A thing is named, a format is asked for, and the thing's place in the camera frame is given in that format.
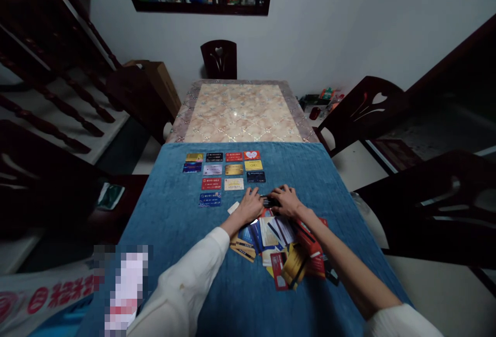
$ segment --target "white sleeve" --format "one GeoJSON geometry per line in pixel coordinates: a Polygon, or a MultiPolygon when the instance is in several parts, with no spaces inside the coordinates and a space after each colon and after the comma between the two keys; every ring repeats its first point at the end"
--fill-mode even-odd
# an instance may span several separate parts
{"type": "Polygon", "coordinates": [[[426,318],[408,304],[380,310],[367,322],[366,337],[442,337],[426,318]]]}
{"type": "Polygon", "coordinates": [[[198,315],[228,248],[229,235],[216,227],[162,273],[127,336],[194,336],[198,315]]]}

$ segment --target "hand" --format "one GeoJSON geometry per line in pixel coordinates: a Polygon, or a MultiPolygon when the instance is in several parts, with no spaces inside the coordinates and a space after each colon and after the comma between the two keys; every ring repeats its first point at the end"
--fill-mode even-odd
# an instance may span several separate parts
{"type": "Polygon", "coordinates": [[[296,190],[288,185],[275,188],[269,196],[276,199],[280,207],[272,207],[272,211],[278,212],[284,216],[301,219],[301,214],[307,211],[307,208],[301,203],[296,196],[296,190]]]}
{"type": "Polygon", "coordinates": [[[258,187],[255,187],[252,191],[250,187],[246,189],[243,200],[239,204],[239,207],[233,212],[233,216],[236,215],[242,218],[244,224],[252,223],[264,212],[264,199],[260,198],[258,193],[258,187]]]}

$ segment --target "dark wooden chair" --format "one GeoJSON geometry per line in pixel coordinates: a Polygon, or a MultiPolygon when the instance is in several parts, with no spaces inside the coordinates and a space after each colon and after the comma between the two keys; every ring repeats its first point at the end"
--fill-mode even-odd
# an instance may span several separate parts
{"type": "Polygon", "coordinates": [[[174,117],[158,95],[146,73],[138,66],[119,68],[107,79],[107,91],[160,143],[164,126],[174,117]]]}
{"type": "Polygon", "coordinates": [[[147,175],[111,176],[24,128],[0,120],[1,231],[31,227],[117,243],[147,175]],[[95,211],[104,182],[126,190],[114,210],[95,211]]]}
{"type": "Polygon", "coordinates": [[[390,254],[494,269],[495,176],[496,164],[456,150],[356,192],[379,219],[390,254]]]}
{"type": "Polygon", "coordinates": [[[209,79],[238,79],[238,58],[235,42],[228,40],[206,42],[201,46],[201,54],[209,79]]]}
{"type": "Polygon", "coordinates": [[[370,136],[369,132],[374,126],[407,108],[408,101],[403,90],[387,80],[366,76],[320,126],[313,129],[329,155],[334,157],[350,144],[370,136]],[[385,98],[374,100],[378,95],[385,98]],[[327,128],[334,136],[336,147],[332,150],[322,136],[323,128],[327,128]]]}

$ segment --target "marble tabletop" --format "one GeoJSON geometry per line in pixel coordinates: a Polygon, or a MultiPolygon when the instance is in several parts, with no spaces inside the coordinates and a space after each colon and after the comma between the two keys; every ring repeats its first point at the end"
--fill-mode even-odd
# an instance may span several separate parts
{"type": "Polygon", "coordinates": [[[193,83],[166,143],[319,140],[286,81],[193,83]]]}

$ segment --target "dining table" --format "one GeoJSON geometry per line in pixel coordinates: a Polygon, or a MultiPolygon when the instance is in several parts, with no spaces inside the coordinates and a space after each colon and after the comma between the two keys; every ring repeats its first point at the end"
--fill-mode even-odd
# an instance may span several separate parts
{"type": "MultiPolygon", "coordinates": [[[[244,190],[220,189],[218,206],[199,204],[205,192],[201,190],[203,176],[183,173],[187,154],[257,151],[266,182],[249,183],[246,173],[227,178],[243,178],[245,189],[258,187],[260,194],[285,183],[295,188],[301,202],[326,219],[329,229],[402,302],[411,304],[328,153],[314,140],[287,83],[202,80],[193,88],[115,250],[149,246],[145,302],[159,275],[221,225],[229,216],[227,210],[244,195],[244,190]]],[[[232,163],[223,157],[215,164],[224,170],[232,163]]],[[[118,262],[106,264],[104,281],[100,281],[79,336],[98,335],[103,330],[118,266],[118,262]]],[[[196,335],[362,336],[364,325],[342,282],[336,285],[305,275],[296,290],[278,292],[260,256],[251,263],[228,250],[201,309],[196,335]]]]}

